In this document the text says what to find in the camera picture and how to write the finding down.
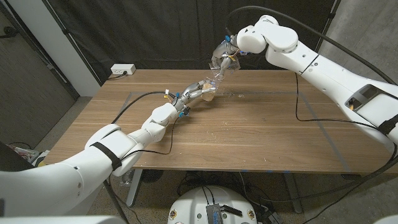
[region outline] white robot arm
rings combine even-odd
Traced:
[[[391,141],[398,144],[398,86],[353,74],[322,57],[301,43],[294,30],[279,26],[272,16],[262,16],[254,26],[231,36],[230,41],[223,42],[213,52],[212,61],[216,63],[214,58],[223,58],[224,63],[230,60],[225,55],[238,49],[258,54],[267,44],[269,63],[306,79],[329,96],[350,121],[372,126],[354,124],[367,135],[384,144]]]
[[[116,124],[97,131],[80,153],[62,162],[20,172],[0,172],[0,199],[5,217],[63,215],[87,198],[109,175],[123,175],[168,124],[189,113],[189,102],[202,93],[193,83],[173,102],[156,108],[142,128],[124,134]]]

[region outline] black curtain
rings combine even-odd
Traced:
[[[233,9],[265,6],[288,14],[322,32],[334,0],[49,0],[67,31],[76,40],[102,82],[114,63],[134,63],[146,69],[208,69],[215,47],[224,39],[225,17]],[[254,25],[264,13],[242,12],[230,21],[238,33]],[[296,24],[291,27],[301,42],[315,49],[318,37]],[[239,59],[241,69],[275,69],[265,52]]]

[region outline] wall outlet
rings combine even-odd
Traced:
[[[134,64],[114,64],[111,70],[113,75],[122,75],[123,72],[132,75],[136,71],[136,66]]]

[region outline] wooden table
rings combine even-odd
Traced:
[[[84,149],[97,130],[112,122],[128,101],[148,91],[181,92],[210,75],[209,70],[137,70],[106,82],[45,158],[62,161]],[[299,77],[298,116],[345,118],[323,93]],[[294,73],[239,70],[227,75],[213,101],[190,103],[189,116],[177,121],[172,152],[144,153],[139,169],[230,170],[257,172],[369,173],[384,165],[390,152],[351,124],[300,122],[295,118]],[[133,104],[118,125],[128,134],[152,110],[166,103],[149,95]],[[148,150],[167,152],[171,126]],[[395,166],[389,173],[398,173]]]

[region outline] black cable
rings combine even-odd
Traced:
[[[347,191],[347,193],[345,193],[343,196],[341,196],[338,200],[336,200],[335,202],[331,203],[330,205],[326,206],[324,209],[322,209],[317,215],[315,215],[314,217],[310,218],[309,220],[303,222],[303,224],[308,223],[311,220],[316,219],[320,214],[322,214],[326,209],[330,208],[332,205],[338,203],[339,201],[341,201],[343,198],[345,198],[349,193],[351,193],[353,190],[357,189],[360,185],[362,185],[364,182],[358,184],[357,186],[353,187],[351,190]]]
[[[30,144],[27,144],[27,143],[24,143],[24,142],[12,142],[12,143],[8,143],[9,145],[11,145],[11,144],[24,144],[24,145],[26,145],[27,147],[29,147],[29,149],[32,149],[32,147],[30,146]]]
[[[108,192],[109,196],[112,199],[112,202],[114,204],[114,206],[116,207],[116,210],[118,211],[120,217],[126,222],[129,223],[129,220],[126,217],[126,214],[124,214],[124,211],[122,209],[122,207],[120,206],[118,200],[116,199],[116,194],[114,193],[114,191],[112,190],[110,184],[108,183],[108,181],[104,180],[104,186],[106,191]]]
[[[112,188],[112,182],[111,182],[111,176],[110,176],[110,175],[109,175],[109,177],[108,177],[108,182],[109,182],[109,187],[111,188],[111,190],[112,190],[114,196],[122,203],[122,205],[124,205],[127,209],[129,209],[130,211],[132,211],[132,212],[135,214],[137,221],[138,221],[140,224],[142,224],[141,221],[138,219],[138,215],[137,215],[136,211],[134,211],[134,210],[133,210],[132,208],[130,208],[125,202],[123,202],[123,201],[121,200],[121,198],[114,192],[114,190],[113,190],[113,188]]]
[[[169,155],[170,152],[172,151],[172,147],[173,147],[174,126],[175,126],[175,123],[177,122],[178,119],[179,119],[179,117],[174,121],[174,124],[173,124],[173,128],[172,128],[172,137],[171,137],[171,143],[170,143],[170,150],[169,150],[168,152],[164,153],[164,152],[157,152],[157,151],[151,151],[151,150],[140,149],[140,150],[136,150],[136,151],[130,152],[129,154],[123,156],[122,159],[121,159],[121,161],[123,161],[125,158],[127,158],[127,157],[129,157],[129,156],[131,156],[131,155],[133,155],[134,153],[137,153],[137,152],[153,152],[153,153],[157,153],[157,154],[161,154],[161,155]]]
[[[123,74],[118,75],[118,76],[116,76],[116,77],[108,78],[108,80],[115,80],[115,79],[118,79],[118,78],[123,77],[123,76],[125,76],[125,75],[127,75],[127,71],[124,71]]]
[[[203,193],[205,194],[207,205],[209,205],[210,203],[209,203],[209,200],[207,199],[207,195],[206,195],[206,192],[205,192],[205,189],[203,188],[203,186],[201,187],[201,189],[203,190]]]
[[[326,40],[327,42],[333,44],[334,46],[338,47],[340,50],[344,51],[345,53],[347,53],[348,55],[352,56],[353,58],[355,58],[356,60],[360,61],[361,63],[363,63],[365,66],[367,66],[368,68],[370,68],[371,70],[375,71],[378,75],[380,75],[380,77],[382,77],[386,82],[393,84],[393,85],[397,85],[390,77],[388,77],[385,73],[383,73],[382,71],[380,71],[380,69],[378,69],[376,66],[372,65],[370,62],[368,62],[367,60],[363,59],[362,57],[360,57],[359,55],[355,54],[354,52],[348,50],[346,47],[342,46],[341,44],[337,43],[336,41],[334,41],[333,39],[327,37],[326,35],[323,35],[321,33],[319,33],[318,31],[316,31],[315,29],[312,29],[310,26],[305,25],[304,23],[294,19],[293,17],[290,17],[286,14],[283,14],[281,12],[272,10],[272,9],[268,9],[266,7],[261,7],[261,6],[244,6],[244,7],[240,7],[238,9],[233,10],[232,12],[230,12],[227,17],[226,17],[226,21],[225,21],[225,30],[228,33],[228,35],[232,35],[231,31],[228,29],[228,22],[231,19],[232,15],[241,12],[241,11],[245,11],[245,10],[260,10],[260,11],[264,11],[264,12],[269,12],[269,13],[273,13],[275,15],[278,15],[280,17],[283,17],[285,19],[288,19],[294,23],[296,23],[297,25],[303,27],[304,29],[312,32],[313,34],[319,36],[321,39]]]
[[[388,160],[389,162],[395,158],[395,156],[397,155],[397,151],[398,151],[397,146],[394,144],[394,152],[392,153],[390,159]]]
[[[207,186],[205,186],[206,188],[207,188],[207,190],[209,190],[210,191],[210,193],[211,193],[211,197],[212,197],[212,199],[213,199],[213,205],[215,205],[216,204],[216,202],[215,202],[215,200],[214,200],[214,195],[213,195],[213,192],[210,190],[210,188],[208,188]]]
[[[249,185],[248,187],[249,187],[249,188],[254,187],[254,188],[260,190],[268,199],[271,199],[261,188],[259,188],[259,187],[257,187],[257,186],[254,186],[254,185]]]
[[[255,202],[254,200],[252,200],[251,198],[249,198],[248,193],[246,192],[246,185],[244,184],[244,180],[243,180],[243,176],[242,173],[239,172],[239,175],[241,176],[241,180],[242,180],[242,184],[243,184],[243,192],[244,192],[244,197],[251,203],[258,205],[258,206],[263,206],[260,203]]]
[[[165,91],[152,91],[152,92],[148,92],[145,94],[142,94],[141,96],[138,96],[135,100],[133,100],[131,103],[129,103],[122,111],[120,111],[120,113],[117,115],[117,117],[112,121],[111,124],[114,124],[118,121],[118,119],[120,118],[120,116],[122,116],[122,114],[129,109],[129,107],[135,103],[137,100],[141,99],[144,96],[150,95],[150,94],[156,94],[156,93],[165,93]]]
[[[299,116],[297,115],[297,108],[299,107],[299,79],[297,78],[297,73],[295,73],[296,76],[296,119],[299,121],[339,121],[339,122],[346,122],[346,123],[353,123],[353,124],[360,124],[369,128],[373,128],[378,130],[377,127],[373,126],[373,125],[369,125],[369,124],[364,124],[364,123],[360,123],[357,121],[347,121],[347,120],[342,120],[342,119],[300,119]]]

